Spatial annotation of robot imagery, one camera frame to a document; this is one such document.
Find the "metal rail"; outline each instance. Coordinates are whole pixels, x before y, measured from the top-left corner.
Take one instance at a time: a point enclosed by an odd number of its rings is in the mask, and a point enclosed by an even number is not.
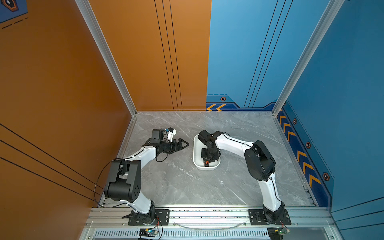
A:
[[[169,209],[169,225],[164,228],[185,226],[190,228],[223,228],[241,224],[242,228],[251,226],[248,209],[261,207],[167,207]],[[92,208],[85,228],[137,228],[129,226],[129,219],[121,219],[131,212],[131,208]],[[292,225],[295,227],[336,227],[332,216],[322,207],[287,207]]]

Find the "blue wall panel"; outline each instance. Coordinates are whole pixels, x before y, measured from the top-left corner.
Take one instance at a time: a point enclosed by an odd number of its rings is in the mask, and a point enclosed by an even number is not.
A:
[[[6,6],[4,6],[2,2],[3,1],[0,2],[0,23],[13,19],[15,17],[18,17],[20,15],[26,14],[28,12],[26,0],[17,0],[16,4],[17,4],[18,10],[14,12],[12,12]]]
[[[328,2],[213,0],[207,94],[228,95],[240,107],[275,101]]]
[[[383,23],[384,1],[345,1],[288,98],[334,177],[335,218],[369,214],[337,222],[345,239],[384,222],[382,204],[353,207],[384,197]]]

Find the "black mounting plate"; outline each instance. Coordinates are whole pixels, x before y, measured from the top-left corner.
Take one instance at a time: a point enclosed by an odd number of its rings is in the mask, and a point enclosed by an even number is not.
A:
[[[263,216],[263,209],[249,209],[249,220],[251,221],[251,225],[268,225],[268,226],[274,226],[270,225],[265,222],[264,216]],[[284,225],[291,225],[291,219],[288,215],[288,211],[284,210],[284,217],[283,217],[283,224]]]
[[[146,225],[136,218],[136,216],[131,216],[129,218],[129,226],[156,226],[157,217],[159,217],[160,223],[163,226],[167,226],[169,223],[169,209],[155,209],[155,220],[152,224]]]

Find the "orange wall panel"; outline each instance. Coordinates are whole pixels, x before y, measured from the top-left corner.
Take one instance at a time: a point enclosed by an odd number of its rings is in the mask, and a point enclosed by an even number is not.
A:
[[[207,99],[211,1],[171,0],[170,9],[183,109],[204,111]]]
[[[138,111],[205,109],[211,1],[90,3]]]
[[[0,27],[0,157],[78,193],[0,159],[1,238],[78,239],[130,113],[75,1],[28,1]]]
[[[116,3],[90,1],[136,109],[173,111],[154,1]]]

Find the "black stripe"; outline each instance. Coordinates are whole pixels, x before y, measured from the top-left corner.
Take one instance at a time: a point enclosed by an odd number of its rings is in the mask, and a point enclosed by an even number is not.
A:
[[[207,103],[215,103],[215,104],[217,104],[217,105],[221,105],[222,104],[222,102],[221,103],[219,103],[219,102],[207,102]],[[235,102],[225,102],[225,103],[234,103],[238,108],[241,108],[241,107],[239,107],[239,105],[237,105],[237,103],[235,103]],[[260,108],[265,108],[265,107],[267,107],[268,105],[271,105],[272,103],[276,103],[276,102],[270,102],[270,103],[268,103],[267,105],[265,105],[264,107],[260,107]]]
[[[172,20],[173,43],[175,44],[176,68],[177,68],[177,79],[179,80],[180,103],[181,103],[181,110],[183,110],[183,101],[182,101],[182,97],[181,97],[180,76],[179,76],[179,65],[177,64],[175,30],[173,29],[172,7],[170,5],[170,0],[169,0],[169,9],[170,9],[170,19]]]
[[[257,95],[259,95],[259,91],[260,91],[260,88],[262,87],[262,84],[263,84],[263,80],[264,80],[266,71],[268,70],[269,63],[271,62],[273,53],[275,52],[275,48],[276,48],[277,42],[279,41],[280,34],[281,34],[281,32],[282,32],[282,30],[283,30],[283,27],[284,27],[284,24],[285,24],[285,20],[287,20],[287,17],[288,17],[288,14],[289,14],[289,10],[291,10],[292,3],[293,3],[293,0],[291,1],[291,5],[289,6],[287,15],[285,16],[285,19],[284,19],[284,22],[283,22],[283,26],[282,26],[281,29],[280,29],[279,37],[277,37],[275,47],[273,48],[273,51],[272,51],[272,54],[271,54],[271,58],[269,59],[268,65],[267,65],[267,67],[266,67],[266,69],[265,69],[265,72],[264,72],[264,75],[263,75],[263,78],[262,78],[262,82],[260,83],[259,90],[257,90],[257,94],[256,94],[256,97],[255,97],[255,100],[253,101],[252,107],[254,106],[254,104],[255,104],[255,102],[256,102]]]
[[[171,91],[171,89],[170,89],[170,82],[169,82],[168,68],[167,68],[167,61],[166,61],[166,54],[165,54],[165,52],[164,52],[164,45],[163,45],[163,38],[161,37],[159,15],[157,14],[156,0],[153,0],[153,2],[155,3],[156,16],[157,16],[157,23],[159,24],[159,32],[160,32],[161,46],[163,47],[164,62],[166,63],[166,71],[167,71],[167,77],[168,77],[168,85],[169,85],[170,99],[171,99],[171,101],[172,101],[172,108],[173,108],[173,110],[175,110],[175,107],[173,106],[172,91]]]
[[[373,202],[373,201],[380,200],[380,199],[383,199],[383,198],[384,198],[384,197],[379,197],[379,198],[376,198],[376,199],[373,199],[373,200],[370,200],[370,201],[366,201],[366,202],[362,202],[362,203],[360,203],[360,204],[356,204],[356,205],[353,205],[353,206],[350,206],[350,207],[356,207],[356,206],[358,206],[358,205],[366,204],[366,203],[368,203],[368,202]],[[343,208],[343,209],[339,209],[339,210],[333,211],[332,213],[334,213],[334,212],[338,212],[338,211],[341,211],[341,210],[344,210],[344,209],[348,209],[348,208],[350,208],[350,207],[345,207],[345,208]]]
[[[282,14],[282,12],[283,12],[283,9],[284,9],[284,6],[285,6],[285,2],[286,2],[286,0],[284,0],[284,4],[283,4],[283,7],[281,8],[281,12],[280,12],[279,18],[277,19],[277,23],[276,23],[276,26],[275,26],[275,30],[273,31],[273,34],[272,34],[272,38],[271,38],[271,41],[269,42],[268,50],[266,51],[266,54],[265,54],[265,58],[264,58],[264,61],[263,61],[263,65],[262,65],[262,67],[260,68],[259,76],[257,77],[257,81],[256,81],[256,84],[255,84],[255,88],[253,89],[253,92],[252,92],[252,96],[251,96],[251,99],[249,100],[249,104],[248,104],[248,107],[250,107],[250,105],[251,105],[251,101],[252,101],[252,98],[253,98],[253,94],[255,93],[255,90],[256,90],[256,87],[257,87],[257,82],[259,81],[259,78],[260,78],[261,72],[262,72],[262,70],[263,70],[263,66],[264,66],[264,63],[265,63],[266,57],[267,57],[267,55],[268,55],[268,52],[269,52],[269,48],[271,47],[271,44],[272,44],[272,40],[273,40],[273,36],[275,35],[275,32],[276,32],[276,28],[277,28],[277,25],[279,24],[279,21],[280,21],[280,17],[281,17],[281,14]]]
[[[3,158],[3,157],[0,157],[0,158],[3,159],[3,160],[6,161],[6,162],[9,162],[9,163],[11,163],[11,164],[13,164],[13,165],[19,167],[19,168],[22,168],[22,169],[24,169],[24,170],[27,170],[27,171],[30,172],[30,173],[33,173],[34,175],[37,175],[37,176],[39,176],[39,177],[44,178],[45,180],[48,180],[48,181],[50,181],[50,182],[52,182],[52,183],[54,183],[54,184],[57,184],[57,185],[59,185],[60,187],[64,187],[63,185],[58,184],[57,182],[54,182],[54,181],[52,181],[52,180],[49,180],[48,178],[43,177],[43,176],[41,176],[41,175],[39,175],[39,174],[37,174],[37,173],[35,173],[35,172],[32,172],[31,170],[28,170],[28,169],[26,169],[26,168],[24,168],[24,167],[22,167],[22,166],[20,166],[20,165],[17,165],[16,163],[13,163],[13,162],[11,162],[11,161],[9,161],[9,160]],[[84,196],[83,194],[80,194],[80,193],[78,193],[78,192],[75,192],[75,191],[72,190],[72,189],[69,189],[69,188],[67,188],[67,187],[64,187],[64,188],[65,188],[65,189],[68,189],[68,190],[71,191],[71,192],[74,192],[74,193],[76,193],[76,194],[79,194],[80,196],[83,196],[83,197],[85,197],[85,198],[88,198],[88,199],[91,200],[92,202],[94,201],[94,200],[90,199],[89,197]]]
[[[176,94],[175,75],[173,74],[172,56],[171,56],[171,54],[170,54],[169,37],[168,37],[168,28],[167,28],[167,20],[166,20],[166,11],[165,11],[165,9],[164,9],[164,1],[161,0],[161,2],[163,3],[164,21],[165,21],[165,23],[166,23],[166,32],[167,32],[167,40],[168,40],[168,49],[169,49],[170,67],[171,67],[171,69],[172,69],[173,86],[175,87],[176,106],[177,106],[177,110],[179,110],[179,102],[177,101],[177,94]]]
[[[251,91],[251,87],[252,87],[253,79],[254,79],[254,77],[255,77],[256,69],[257,69],[257,66],[259,65],[259,61],[260,61],[260,57],[261,57],[262,52],[263,52],[263,48],[264,48],[264,44],[265,44],[265,40],[266,40],[266,37],[268,36],[269,28],[270,28],[270,26],[271,26],[273,16],[275,15],[275,11],[276,11],[276,7],[277,7],[277,3],[278,3],[278,2],[279,2],[279,0],[276,1],[275,9],[273,10],[273,14],[272,14],[272,17],[271,17],[271,21],[269,22],[268,30],[267,30],[267,32],[266,32],[266,34],[265,34],[264,43],[263,43],[262,49],[261,49],[261,51],[260,51],[259,59],[257,60],[257,64],[256,64],[256,68],[255,68],[255,72],[253,73],[252,81],[251,81],[251,84],[249,85],[249,89],[248,89],[248,94],[247,94],[247,97],[245,98],[244,107],[245,107],[245,104],[247,103],[247,99],[248,99],[249,92]]]
[[[377,211],[377,212],[371,212],[369,214],[363,214],[363,215],[359,215],[359,216],[355,216],[355,217],[362,217],[362,216],[366,216],[366,215],[370,215],[370,214],[377,214],[379,212],[384,212],[384,210],[381,210],[381,211]],[[344,220],[347,220],[347,219],[351,219],[351,218],[355,218],[355,217],[349,217],[349,218],[345,218],[345,219],[340,219],[340,220],[337,220],[335,222],[338,222],[338,221],[344,221]]]
[[[11,148],[15,149],[16,151],[18,151],[18,152],[20,152],[20,153],[22,153],[22,154],[26,155],[27,157],[29,157],[29,158],[31,158],[31,159],[33,159],[33,160],[37,161],[38,163],[41,163],[41,164],[43,164],[43,165],[44,165],[44,166],[46,166],[47,168],[54,170],[54,171],[55,171],[55,172],[57,172],[58,174],[61,174],[61,175],[63,175],[64,177],[68,178],[69,180],[72,180],[72,181],[74,181],[75,183],[77,183],[77,184],[80,184],[81,186],[83,186],[83,187],[85,187],[86,189],[88,189],[88,190],[90,190],[90,191],[92,191],[92,192],[93,192],[93,190],[92,190],[92,189],[90,189],[90,188],[87,188],[86,186],[84,186],[84,185],[82,185],[81,183],[79,183],[79,182],[77,182],[77,181],[73,180],[73,179],[72,179],[72,178],[70,178],[70,177],[67,177],[66,175],[62,174],[61,172],[59,172],[59,171],[57,171],[57,170],[53,169],[52,167],[50,167],[50,166],[48,166],[48,165],[46,165],[46,164],[44,164],[44,163],[40,162],[40,161],[39,161],[39,160],[37,160],[36,158],[33,158],[33,157],[31,157],[30,155],[26,154],[25,152],[23,152],[23,151],[21,151],[21,150],[19,150],[19,149],[15,148],[15,147],[13,147],[12,145],[10,145],[10,144],[8,144],[8,143],[4,142],[3,140],[1,140],[1,139],[0,139],[0,142],[2,142],[2,143],[4,143],[4,144],[8,145],[9,147],[11,147]]]
[[[360,227],[370,227],[370,226],[376,226],[376,225],[382,225],[382,224],[384,224],[384,222],[376,223],[376,224],[371,224],[371,225],[360,226]],[[342,230],[355,229],[355,228],[360,228],[360,227],[350,227],[350,228],[339,229],[339,230],[342,231]]]
[[[8,25],[8,26],[5,26],[5,27],[3,27],[3,28],[1,28],[1,29],[7,28],[7,27],[9,27],[9,26],[12,26],[12,24],[10,24],[10,25]]]
[[[32,146],[34,146],[35,148],[39,149],[40,151],[42,151],[43,153],[45,153],[46,155],[50,156],[51,158],[55,159],[56,161],[58,161],[59,163],[61,163],[62,165],[66,166],[67,168],[71,169],[72,171],[74,171],[75,173],[79,174],[80,176],[82,176],[83,178],[87,179],[88,181],[90,181],[91,183],[93,184],[96,184],[95,182],[92,182],[91,180],[89,180],[88,178],[86,178],[85,176],[81,175],[80,173],[78,173],[77,171],[75,171],[74,169],[70,168],[69,166],[67,166],[66,164],[64,164],[63,162],[60,162],[57,158],[53,157],[52,155],[48,154],[47,152],[43,151],[41,148],[39,148],[38,146],[36,146],[35,144],[31,143],[30,141],[26,140],[25,138],[23,138],[22,136],[20,136],[19,134],[15,133],[14,131],[10,130],[9,128],[7,128],[6,126],[4,126],[3,124],[0,123],[0,125],[5,128],[6,130],[10,131],[11,133],[15,134],[16,136],[18,136],[19,138],[23,139],[24,141],[26,141],[27,143],[31,144]]]

